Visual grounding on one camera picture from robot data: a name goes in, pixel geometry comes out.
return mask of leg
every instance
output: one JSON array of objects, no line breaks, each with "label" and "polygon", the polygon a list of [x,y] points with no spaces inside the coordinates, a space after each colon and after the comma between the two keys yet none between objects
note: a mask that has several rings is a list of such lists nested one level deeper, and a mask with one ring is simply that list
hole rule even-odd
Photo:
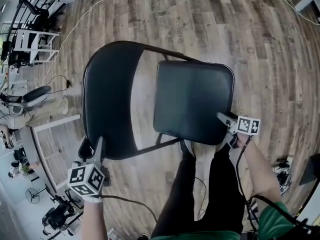
[{"label": "leg", "polygon": [[195,207],[193,195],[195,176],[196,158],[190,153],[183,154],[169,198],[162,209],[151,238],[192,231]]},{"label": "leg", "polygon": [[233,231],[241,234],[245,199],[238,189],[236,171],[229,159],[228,145],[212,159],[209,176],[209,203],[197,221],[197,231]]}]

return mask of white chair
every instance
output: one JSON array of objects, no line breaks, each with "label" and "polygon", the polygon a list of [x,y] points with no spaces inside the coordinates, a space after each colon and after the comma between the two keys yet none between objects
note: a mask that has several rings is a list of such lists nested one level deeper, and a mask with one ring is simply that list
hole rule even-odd
[{"label": "white chair", "polygon": [[[28,47],[29,35],[36,34],[35,38],[31,44],[31,47]],[[39,40],[41,36],[51,36],[49,41],[46,44],[39,44]],[[16,42],[14,46],[14,51],[23,51],[30,52],[30,63],[46,63],[49,62],[52,56],[57,53],[59,50],[52,49],[52,42],[55,37],[58,37],[57,33],[49,33],[49,32],[40,32],[26,29],[18,29]],[[45,60],[35,60],[36,56],[39,52],[47,52],[49,56]]]}]

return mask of white cable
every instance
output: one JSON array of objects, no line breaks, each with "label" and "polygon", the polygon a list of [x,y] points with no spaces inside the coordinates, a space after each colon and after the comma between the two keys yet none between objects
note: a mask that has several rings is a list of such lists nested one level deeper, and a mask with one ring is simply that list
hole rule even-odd
[{"label": "white cable", "polygon": [[305,16],[303,16],[300,12],[298,12],[297,10],[296,10],[296,8],[294,8],[287,0],[284,0],[297,14],[299,14],[302,18],[304,18],[305,20],[307,20],[308,22],[311,22],[312,24],[314,24],[314,25],[316,25],[316,26],[319,26],[320,25],[320,23],[315,23],[315,22],[313,22],[312,20],[310,20],[310,19],[308,19],[308,18],[306,18]]},{"label": "white cable", "polygon": [[57,59],[57,57],[58,57],[58,54],[59,54],[59,52],[61,51],[61,48],[62,48],[62,46],[64,45],[64,43],[67,41],[68,37],[69,37],[69,36],[71,35],[71,33],[75,30],[75,28],[78,26],[79,22],[80,22],[89,12],[91,12],[91,10],[92,10],[93,8],[95,8],[97,4],[99,4],[99,3],[103,2],[103,1],[104,1],[104,0],[100,0],[100,1],[96,2],[84,15],[82,15],[82,17],[78,20],[78,22],[75,24],[75,26],[73,27],[73,29],[72,29],[72,30],[70,31],[70,33],[67,35],[66,39],[62,42],[62,44],[61,44],[61,46],[60,46],[60,49],[59,49],[58,52],[56,53],[55,58],[54,58],[54,60],[53,60],[53,62],[52,62],[52,64],[51,64],[51,66],[49,67],[48,71],[46,72],[46,74],[45,74],[45,76],[44,76],[44,78],[43,78],[43,80],[42,80],[42,86],[44,85],[45,79],[46,79],[47,75],[49,74],[52,66],[54,65],[54,63],[55,63],[55,61],[56,61],[56,59]]}]

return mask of stand fan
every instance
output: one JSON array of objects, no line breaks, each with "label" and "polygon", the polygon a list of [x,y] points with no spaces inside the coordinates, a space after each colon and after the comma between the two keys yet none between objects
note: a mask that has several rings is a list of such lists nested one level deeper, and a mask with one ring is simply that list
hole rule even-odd
[{"label": "stand fan", "polygon": [[29,201],[29,203],[36,205],[37,203],[40,202],[40,193],[42,191],[45,191],[46,188],[40,190],[40,191],[36,191],[34,188],[28,188],[25,192],[25,198]]}]

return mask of white frame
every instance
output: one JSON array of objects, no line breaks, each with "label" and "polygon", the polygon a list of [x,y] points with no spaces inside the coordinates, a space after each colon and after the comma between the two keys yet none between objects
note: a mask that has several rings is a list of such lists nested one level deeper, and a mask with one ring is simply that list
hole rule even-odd
[{"label": "white frame", "polygon": [[46,129],[49,129],[49,128],[52,128],[52,127],[55,127],[55,126],[58,126],[58,125],[62,125],[62,124],[65,124],[65,123],[68,123],[68,122],[71,122],[71,121],[74,121],[74,120],[79,120],[79,119],[81,119],[81,116],[79,114],[77,114],[77,115],[69,116],[69,117],[66,117],[66,118],[63,118],[63,119],[60,119],[60,120],[57,120],[57,121],[49,122],[49,123],[46,123],[46,124],[43,124],[43,125],[40,125],[40,126],[32,128],[34,139],[35,139],[35,142],[36,142],[36,146],[37,146],[38,151],[39,151],[39,155],[41,156],[41,160],[43,162],[45,170],[47,171],[47,174],[49,175],[50,181],[54,185],[55,190],[58,190],[58,189],[62,188],[64,185],[66,185],[67,182],[68,182],[68,179],[66,179],[65,181],[59,183],[58,185],[56,184],[55,179],[52,176],[52,174],[51,174],[51,172],[49,170],[49,167],[47,165],[44,153],[42,151],[42,148],[41,148],[41,145],[40,145],[40,140],[39,140],[39,137],[38,137],[38,132],[46,130]]}]

